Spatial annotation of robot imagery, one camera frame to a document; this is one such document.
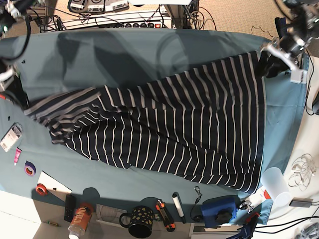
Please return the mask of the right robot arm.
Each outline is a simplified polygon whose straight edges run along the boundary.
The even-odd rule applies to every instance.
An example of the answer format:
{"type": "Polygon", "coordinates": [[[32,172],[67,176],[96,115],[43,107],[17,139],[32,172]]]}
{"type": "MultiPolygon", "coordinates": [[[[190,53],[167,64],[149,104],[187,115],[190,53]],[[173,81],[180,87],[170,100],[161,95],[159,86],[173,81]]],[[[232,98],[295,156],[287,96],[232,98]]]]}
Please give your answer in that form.
{"type": "Polygon", "coordinates": [[[1,56],[0,66],[5,67],[6,62],[12,62],[20,58],[29,43],[31,35],[30,19],[27,15],[27,10],[35,3],[35,0],[7,0],[6,4],[0,4],[0,38],[5,37],[7,32],[17,23],[19,18],[24,18],[27,28],[27,35],[21,52],[16,56],[1,56]]]}

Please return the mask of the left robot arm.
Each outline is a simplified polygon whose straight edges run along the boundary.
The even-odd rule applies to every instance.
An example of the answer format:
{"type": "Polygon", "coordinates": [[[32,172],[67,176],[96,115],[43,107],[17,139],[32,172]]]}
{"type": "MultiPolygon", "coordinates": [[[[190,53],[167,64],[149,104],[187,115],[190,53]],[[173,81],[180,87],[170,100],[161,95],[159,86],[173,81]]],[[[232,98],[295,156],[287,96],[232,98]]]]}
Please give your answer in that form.
{"type": "Polygon", "coordinates": [[[276,21],[278,37],[261,47],[255,68],[258,77],[272,78],[290,70],[290,80],[304,83],[307,70],[303,67],[303,54],[312,40],[319,37],[319,2],[317,0],[286,0],[291,10],[289,24],[276,21]]]}

